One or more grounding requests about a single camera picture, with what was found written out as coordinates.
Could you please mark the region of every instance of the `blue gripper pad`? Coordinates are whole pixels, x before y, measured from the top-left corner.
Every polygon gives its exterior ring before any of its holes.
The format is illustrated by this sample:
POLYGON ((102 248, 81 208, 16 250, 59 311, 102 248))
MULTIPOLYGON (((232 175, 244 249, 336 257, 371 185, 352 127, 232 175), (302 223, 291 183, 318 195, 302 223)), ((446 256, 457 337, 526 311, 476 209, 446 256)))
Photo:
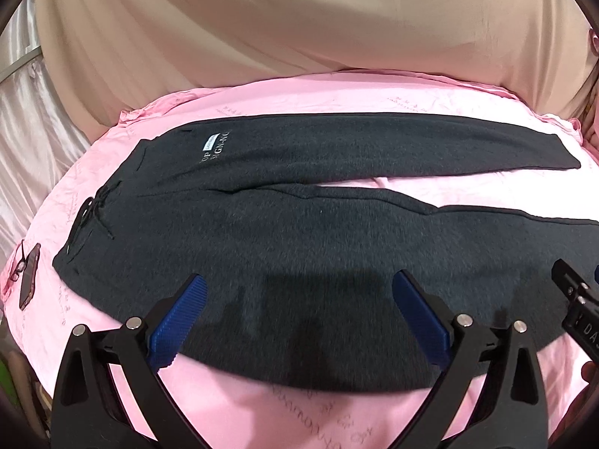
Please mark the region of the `blue gripper pad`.
POLYGON ((154 372, 169 366, 200 316, 208 296, 206 281, 196 275, 173 304, 149 342, 148 364, 154 372))
POLYGON ((395 304, 418 340, 428 362, 441 370, 447 368, 451 362, 451 341, 447 329, 402 272, 397 272, 393 277, 392 289, 395 304))

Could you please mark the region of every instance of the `beige curtain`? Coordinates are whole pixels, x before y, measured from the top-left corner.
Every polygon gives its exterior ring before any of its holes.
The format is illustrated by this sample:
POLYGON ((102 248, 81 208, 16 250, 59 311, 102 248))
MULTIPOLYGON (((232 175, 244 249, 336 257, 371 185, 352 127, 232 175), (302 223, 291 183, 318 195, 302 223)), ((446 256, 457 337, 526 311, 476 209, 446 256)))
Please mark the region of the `beige curtain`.
POLYGON ((342 68, 504 86, 580 115, 596 81, 573 0, 36 0, 46 64, 89 139, 122 109, 197 86, 342 68))

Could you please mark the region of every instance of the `pink fabric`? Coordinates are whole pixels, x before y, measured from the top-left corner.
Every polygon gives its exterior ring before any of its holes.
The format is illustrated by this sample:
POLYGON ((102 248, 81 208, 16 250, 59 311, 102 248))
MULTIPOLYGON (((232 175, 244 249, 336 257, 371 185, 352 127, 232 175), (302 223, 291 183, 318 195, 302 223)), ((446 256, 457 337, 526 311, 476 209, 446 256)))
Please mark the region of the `pink fabric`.
MULTIPOLYGON (((24 312, 18 307, 19 282, 8 279, 15 255, 0 274, 1 299, 14 337, 48 392, 53 393, 62 350, 73 326, 85 323, 92 330, 101 330, 118 325, 60 281, 52 258, 65 243, 82 201, 95 194, 140 139, 154 138, 190 121, 222 116, 381 111, 472 116, 555 133, 582 167, 454 178, 382 177, 337 185, 383 187, 437 206, 488 205, 545 217, 599 220, 599 188, 591 186, 599 181, 599 167, 582 148, 580 127, 555 116, 535 116, 504 89, 424 74, 356 71, 168 95, 142 110, 122 113, 119 125, 92 145, 40 208, 25 238, 26 250, 36 242, 42 249, 37 289, 24 312)), ((579 373, 587 358, 567 336, 545 348, 539 357, 550 407, 549 428, 553 430, 583 387, 579 373)), ((115 372, 134 426, 149 433, 122 374, 115 372)), ((381 449, 401 432, 426 396, 426 390, 350 395, 274 387, 181 355, 171 367, 161 370, 160 376, 191 423, 215 449, 381 449)), ((461 430, 468 420, 481 383, 482 378, 472 382, 450 433, 461 430)))

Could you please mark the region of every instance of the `eyeglasses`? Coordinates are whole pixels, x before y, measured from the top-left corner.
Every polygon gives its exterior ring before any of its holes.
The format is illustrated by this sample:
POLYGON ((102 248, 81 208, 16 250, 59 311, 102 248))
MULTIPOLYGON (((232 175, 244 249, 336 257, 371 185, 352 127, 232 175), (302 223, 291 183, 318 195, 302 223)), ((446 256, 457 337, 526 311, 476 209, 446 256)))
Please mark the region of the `eyeglasses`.
POLYGON ((27 267, 27 258, 25 258, 25 249, 23 248, 23 240, 21 240, 21 259, 17 263, 17 266, 13 270, 13 273, 10 275, 10 280, 13 282, 16 282, 26 267, 27 267))

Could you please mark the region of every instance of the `white label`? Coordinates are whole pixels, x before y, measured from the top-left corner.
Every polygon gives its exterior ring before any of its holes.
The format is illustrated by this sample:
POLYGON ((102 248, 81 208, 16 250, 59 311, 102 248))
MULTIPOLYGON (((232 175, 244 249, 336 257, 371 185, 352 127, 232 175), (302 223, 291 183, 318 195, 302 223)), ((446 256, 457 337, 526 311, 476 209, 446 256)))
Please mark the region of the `white label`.
POLYGON ((216 139, 219 137, 219 135, 220 133, 217 133, 216 135, 213 135, 210 138, 208 138, 208 141, 204 145, 204 152, 212 150, 212 147, 215 145, 216 139))

